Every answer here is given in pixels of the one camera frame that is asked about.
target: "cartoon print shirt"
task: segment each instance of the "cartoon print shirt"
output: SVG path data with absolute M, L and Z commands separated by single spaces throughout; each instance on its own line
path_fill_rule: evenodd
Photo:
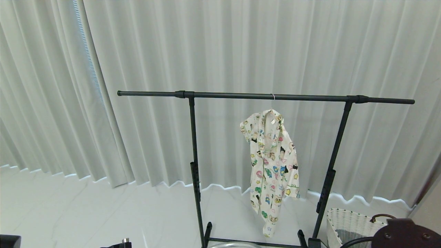
M 300 198 L 294 144 L 275 110 L 255 113 L 240 124 L 250 144 L 251 205 L 265 220 L 263 234 L 272 237 L 284 195 Z

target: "white curtain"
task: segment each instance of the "white curtain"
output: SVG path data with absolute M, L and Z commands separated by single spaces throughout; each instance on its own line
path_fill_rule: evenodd
M 93 83 L 73 2 L 0 4 L 1 164 L 107 176 L 112 186 L 133 180 Z
M 375 195 L 413 205 L 441 153 L 440 1 L 79 1 L 84 39 L 107 112 L 89 83 L 78 34 L 67 37 L 67 26 L 73 25 L 67 21 L 70 7 L 66 15 L 51 13 L 55 18 L 21 3 L 24 10 L 17 11 L 16 1 L 2 1 L 2 41 L 8 40 L 2 52 L 9 55 L 2 55 L 1 62 L 2 74 L 9 75 L 9 88 L 3 89 L 2 80 L 2 109 L 11 109 L 2 110 L 9 134 L 3 140 L 14 141 L 8 154 L 17 162 L 21 158 L 22 166 L 79 175 L 97 170 L 94 178 L 107 176 L 113 186 L 132 180 L 191 183 L 188 100 L 118 97 L 118 90 L 415 99 L 412 106 L 352 107 L 333 186 L 347 199 L 357 194 L 369 201 Z M 42 5 L 53 10 L 69 4 Z M 55 35 L 43 35 L 47 30 Z M 22 35 L 29 32 L 39 39 L 32 48 L 31 35 Z M 52 48 L 50 41 L 59 45 Z M 10 62 L 19 58 L 25 63 Z M 69 84 L 75 89 L 69 93 L 75 94 L 64 91 Z M 10 92 L 23 93 L 12 98 Z M 4 104 L 3 98 L 9 101 Z M 202 186 L 248 188 L 249 147 L 239 123 L 272 107 L 284 115 L 295 142 L 302 195 L 306 189 L 319 192 L 343 105 L 196 99 Z M 29 115 L 22 114 L 25 107 Z M 35 133 L 38 129 L 45 132 Z

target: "marble tile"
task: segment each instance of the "marble tile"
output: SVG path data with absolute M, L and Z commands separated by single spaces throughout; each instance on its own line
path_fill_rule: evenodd
M 213 223 L 212 237 L 299 245 L 297 231 L 312 236 L 318 193 L 283 200 L 273 238 L 262 235 L 263 220 L 253 212 L 249 193 L 238 187 L 211 185 L 201 192 L 203 225 Z M 366 215 L 385 212 L 406 217 L 403 202 L 362 197 L 345 201 L 331 194 L 328 208 Z M 51 176 L 42 171 L 0 168 L 0 232 L 22 236 L 22 248 L 98 248 L 130 238 L 136 248 L 199 248 L 193 187 L 178 182 L 111 188 L 107 180 Z M 319 237 L 326 239 L 326 216 Z

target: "brown leather handle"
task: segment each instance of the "brown leather handle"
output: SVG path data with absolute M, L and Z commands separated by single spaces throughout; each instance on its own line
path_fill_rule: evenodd
M 372 216 L 372 219 L 370 219 L 370 222 L 374 223 L 376 221 L 375 218 L 376 217 L 380 217 L 380 216 L 385 216 L 385 217 L 389 217 L 389 218 L 392 218 L 392 219 L 396 218 L 395 216 L 390 215 L 390 214 L 376 214 L 376 215 Z

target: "basket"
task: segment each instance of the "basket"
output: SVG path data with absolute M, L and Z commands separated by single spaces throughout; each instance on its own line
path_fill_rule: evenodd
M 386 226 L 385 223 L 376 221 L 378 216 L 395 218 L 389 214 L 377 214 L 370 218 L 352 211 L 331 208 L 328 211 L 326 228 L 329 248 L 340 248 L 348 241 L 374 236 L 380 228 Z M 370 248 L 370 244 L 371 242 L 359 243 L 351 248 Z

